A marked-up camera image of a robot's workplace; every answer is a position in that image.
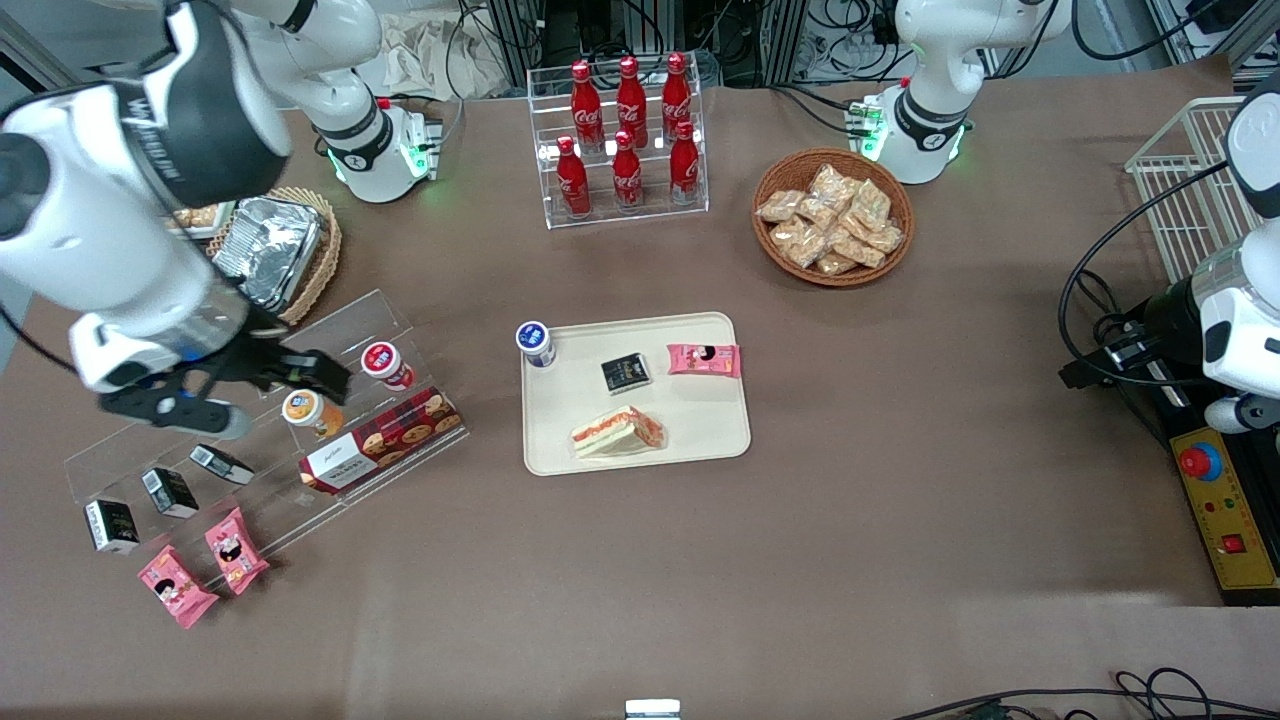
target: pink snack package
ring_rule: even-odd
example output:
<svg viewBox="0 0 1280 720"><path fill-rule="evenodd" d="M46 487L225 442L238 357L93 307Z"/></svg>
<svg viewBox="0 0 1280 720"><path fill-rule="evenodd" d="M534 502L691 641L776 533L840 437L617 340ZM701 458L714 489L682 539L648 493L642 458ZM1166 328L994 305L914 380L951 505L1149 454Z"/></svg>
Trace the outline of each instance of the pink snack package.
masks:
<svg viewBox="0 0 1280 720"><path fill-rule="evenodd" d="M218 557L218 566L221 568L227 584L236 594L244 592L250 580L270 568L257 553L253 541L248 539L244 515L239 507L232 510L221 523L209 528L205 542L209 543L209 550L214 551L214 557Z"/></svg>
<svg viewBox="0 0 1280 720"><path fill-rule="evenodd" d="M736 345L668 345L668 374L742 377L741 351Z"/></svg>
<svg viewBox="0 0 1280 720"><path fill-rule="evenodd" d="M209 606L218 601L216 594L192 579L172 544L166 544L155 560L147 562L147 566L138 573L138 579L156 593L164 609L183 630L191 629Z"/></svg>

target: coca-cola bottle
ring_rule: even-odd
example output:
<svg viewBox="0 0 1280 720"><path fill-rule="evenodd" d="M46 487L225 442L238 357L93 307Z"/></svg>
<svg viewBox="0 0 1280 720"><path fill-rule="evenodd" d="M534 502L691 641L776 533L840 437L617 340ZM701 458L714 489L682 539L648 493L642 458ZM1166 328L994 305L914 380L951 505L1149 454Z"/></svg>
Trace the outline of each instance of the coca-cola bottle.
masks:
<svg viewBox="0 0 1280 720"><path fill-rule="evenodd" d="M618 154L613 156L613 193L618 199L618 211L631 215L644 204L644 187L640 184L640 158L632 147L631 133L620 129L613 136L618 141Z"/></svg>
<svg viewBox="0 0 1280 720"><path fill-rule="evenodd" d="M662 87L662 138L669 147L676 141L676 124L689 119L689 79L685 54L667 55L667 85Z"/></svg>
<svg viewBox="0 0 1280 720"><path fill-rule="evenodd" d="M591 65L586 60L573 63L573 94L568 106L573 111L573 127L582 155L604 152L604 118L600 117L600 94L591 85Z"/></svg>
<svg viewBox="0 0 1280 720"><path fill-rule="evenodd" d="M649 145L649 118L645 113L644 88L636 74L640 72L640 61L627 55L618 63L622 72L622 82L618 85L618 126L631 133L631 141L636 147Z"/></svg>
<svg viewBox="0 0 1280 720"><path fill-rule="evenodd" d="M564 205L568 206L568 217L573 220L581 220L591 214L591 191L586 187L586 165L573 152L572 137L562 135L556 138L556 145L561 150L561 159L556 163L556 176L561 181L561 193L564 196Z"/></svg>
<svg viewBox="0 0 1280 720"><path fill-rule="evenodd" d="M692 205L698 200L698 146L694 145L694 123L676 124L676 143L671 146L671 201Z"/></svg>

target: brown woven basket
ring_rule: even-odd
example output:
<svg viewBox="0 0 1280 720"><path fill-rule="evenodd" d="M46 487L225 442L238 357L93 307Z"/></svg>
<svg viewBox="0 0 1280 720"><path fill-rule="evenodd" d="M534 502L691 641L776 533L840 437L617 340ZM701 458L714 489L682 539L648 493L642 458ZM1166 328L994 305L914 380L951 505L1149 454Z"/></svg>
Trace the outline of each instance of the brown woven basket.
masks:
<svg viewBox="0 0 1280 720"><path fill-rule="evenodd" d="M859 266L838 275L824 275L814 270L799 268L778 251L777 246L773 245L773 240L769 238L769 223L765 223L755 214L755 209L780 190L808 192L809 183L818 174L818 168L826 163L829 163L832 168L836 168L846 177L855 179L870 178L892 201L888 215L902 231L902 245L891 252L879 268ZM911 238L915 237L915 213L911 211L911 201L908 199L902 183L897 182L897 178L881 165L851 150L810 147L809 150L787 155L764 173L764 177L760 178L760 184L755 186L755 201L751 204L751 225L755 228L755 238L760 241L760 247L783 270L814 284L850 287L872 282L902 261L902 256L911 247Z"/></svg>
<svg viewBox="0 0 1280 720"><path fill-rule="evenodd" d="M298 320L306 316L311 310L311 306L316 304L320 299L320 293L324 291L329 281L333 279L333 274L338 270L338 254L342 250L342 228L338 227L338 218L333 214L333 206L329 201L320 195L305 190L301 187L276 187L271 192L266 193L268 197L275 197L276 200L289 200L292 202L301 202L303 205L310 205L320 211L328 222L328 229L320 237L320 245L316 246L315 255L311 256L311 265L305 270L302 277L301 288L298 293L293 297L293 302L280 313L280 319L291 325L298 324ZM232 213L229 220L219 228L218 234L214 236L209 245L205 247L205 252L212 258L223 246L223 241L227 240L227 233L230 232L232 220L236 219L236 214Z"/></svg>

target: brown tabletop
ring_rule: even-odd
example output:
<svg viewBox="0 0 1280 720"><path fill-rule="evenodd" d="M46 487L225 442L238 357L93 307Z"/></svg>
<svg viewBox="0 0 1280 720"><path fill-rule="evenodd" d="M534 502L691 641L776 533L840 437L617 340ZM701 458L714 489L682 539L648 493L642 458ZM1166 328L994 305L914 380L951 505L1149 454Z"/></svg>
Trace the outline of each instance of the brown tabletop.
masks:
<svg viewBox="0 0 1280 720"><path fill-rule="evenodd" d="M17 351L0 379L0 707L605 719L671 696L692 720L886 719L1161 664L1275 706L1280 612L1216 607L1161 448L1112 393L1056 377L1065 274L1137 204L1121 164L1187 100L1229 92L1216 61L988 83L963 155L910 190L911 254L851 291L756 246L756 179L833 141L767 91L708 94L709 214L556 233L522 101L468 105L443 179L385 206L355 201L294 117L284 182L329 197L346 232L314 316L383 288L472 436L184 633L129 561L90 551L69 500L63 459L119 421ZM1097 264L1125 302L1157 268L1138 233ZM701 310L744 347L746 455L525 470L518 322ZM28 329L59 338L70 319L37 302Z"/></svg>

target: red button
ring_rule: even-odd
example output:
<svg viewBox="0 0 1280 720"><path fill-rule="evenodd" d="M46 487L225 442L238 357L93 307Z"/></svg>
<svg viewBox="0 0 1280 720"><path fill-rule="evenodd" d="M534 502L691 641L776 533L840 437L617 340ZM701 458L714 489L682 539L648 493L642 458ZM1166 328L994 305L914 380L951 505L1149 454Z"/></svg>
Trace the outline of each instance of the red button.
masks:
<svg viewBox="0 0 1280 720"><path fill-rule="evenodd" d="M1178 465L1193 478L1203 478L1213 469L1208 452L1198 447L1188 447L1178 455Z"/></svg>

